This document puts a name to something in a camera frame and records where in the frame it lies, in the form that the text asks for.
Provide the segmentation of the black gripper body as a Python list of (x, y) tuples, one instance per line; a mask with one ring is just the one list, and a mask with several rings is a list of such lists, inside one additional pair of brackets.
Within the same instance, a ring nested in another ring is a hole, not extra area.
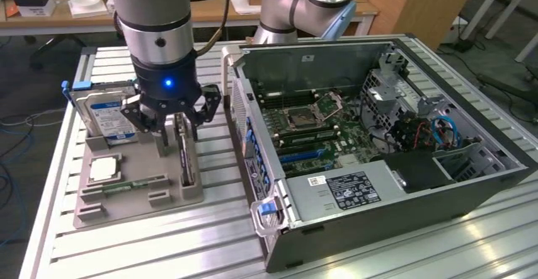
[(193, 114), (201, 96), (196, 79), (196, 52), (169, 64), (145, 64), (130, 57), (140, 87), (140, 103), (161, 114)]

